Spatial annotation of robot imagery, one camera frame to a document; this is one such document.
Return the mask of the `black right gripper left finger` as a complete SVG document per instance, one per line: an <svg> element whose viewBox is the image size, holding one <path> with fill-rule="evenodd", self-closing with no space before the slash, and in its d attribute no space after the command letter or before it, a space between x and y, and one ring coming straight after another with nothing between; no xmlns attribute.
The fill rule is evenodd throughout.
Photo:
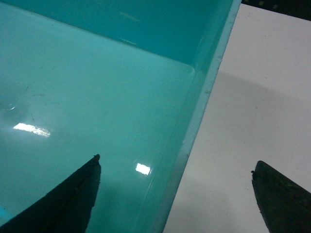
<svg viewBox="0 0 311 233"><path fill-rule="evenodd" d="M96 154L44 197L1 226L2 233L84 233L97 197Z"/></svg>

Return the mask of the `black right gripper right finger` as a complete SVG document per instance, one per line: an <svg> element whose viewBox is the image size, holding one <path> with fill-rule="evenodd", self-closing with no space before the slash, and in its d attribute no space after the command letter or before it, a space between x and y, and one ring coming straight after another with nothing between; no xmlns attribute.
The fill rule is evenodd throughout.
<svg viewBox="0 0 311 233"><path fill-rule="evenodd" d="M257 205L270 233L309 233L311 193L282 173L258 161L252 171Z"/></svg>

